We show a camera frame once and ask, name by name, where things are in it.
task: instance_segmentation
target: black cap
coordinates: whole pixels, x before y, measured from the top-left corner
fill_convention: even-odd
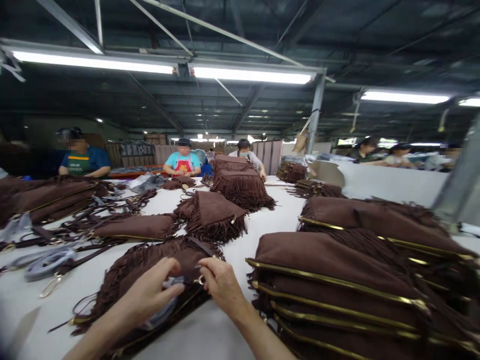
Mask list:
[[[188,146],[189,148],[192,147],[192,143],[190,142],[190,140],[184,137],[179,138],[176,144],[177,146]]]

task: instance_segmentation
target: metal clasp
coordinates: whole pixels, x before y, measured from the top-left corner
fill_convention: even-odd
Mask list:
[[[63,275],[60,275],[59,273],[55,273],[55,278],[52,279],[48,285],[46,286],[46,288],[41,292],[40,294],[40,298],[41,299],[44,299],[46,298],[47,296],[49,296],[54,290],[55,288],[57,287],[57,285],[62,281],[62,278],[64,276]]]

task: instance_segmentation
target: stack of bags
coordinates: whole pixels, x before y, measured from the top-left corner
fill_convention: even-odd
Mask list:
[[[276,172],[276,176],[286,182],[295,184],[299,180],[304,180],[307,175],[307,168],[300,163],[284,161]]]
[[[256,212],[265,207],[275,208],[275,200],[267,194],[257,171],[243,157],[218,155],[215,158],[212,192],[242,209]]]
[[[254,306],[299,358],[478,357],[478,255],[431,212],[318,196],[299,219],[247,259]]]
[[[345,198],[342,188],[326,182],[315,180],[298,180],[295,190],[287,190],[287,193],[297,198],[308,199],[310,197],[323,196],[330,198]]]

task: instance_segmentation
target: ceiling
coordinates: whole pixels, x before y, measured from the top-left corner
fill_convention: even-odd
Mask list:
[[[94,0],[57,0],[97,39]],[[20,83],[0,76],[2,114],[103,117],[132,131],[172,134],[290,136],[310,116],[316,81],[307,85],[224,81],[240,106],[214,80],[191,77],[186,63],[209,59],[285,64],[246,44],[140,1],[174,34],[188,56],[129,0],[101,1],[103,47],[176,58],[178,75],[22,63]],[[451,96],[480,91],[480,3],[473,0],[163,0],[177,10],[275,50],[306,66],[325,67],[327,82],[318,133],[324,139],[374,135],[410,141],[462,139],[475,108],[360,102],[353,96],[390,88]],[[35,0],[0,4],[0,36],[86,49]],[[451,108],[445,132],[443,111]],[[176,122],[181,131],[175,129]]]

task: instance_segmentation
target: ceiling light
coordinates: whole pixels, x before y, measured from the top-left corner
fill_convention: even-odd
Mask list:
[[[410,144],[411,146],[442,146],[441,143],[437,143],[437,142],[417,142],[417,143],[413,143],[413,144]]]
[[[161,65],[156,61],[100,55],[83,55],[60,51],[12,51],[13,56],[22,62],[68,65],[84,68],[137,71],[157,74],[173,74],[174,67]]]
[[[439,104],[446,102],[450,97],[444,95],[423,95],[406,92],[367,91],[363,94],[361,99],[398,103]]]
[[[265,83],[306,84],[315,73],[288,73],[272,71],[251,71],[233,68],[197,67],[190,68],[192,76],[204,79],[255,81]]]
[[[480,107],[480,97],[471,97],[458,103],[460,106]]]

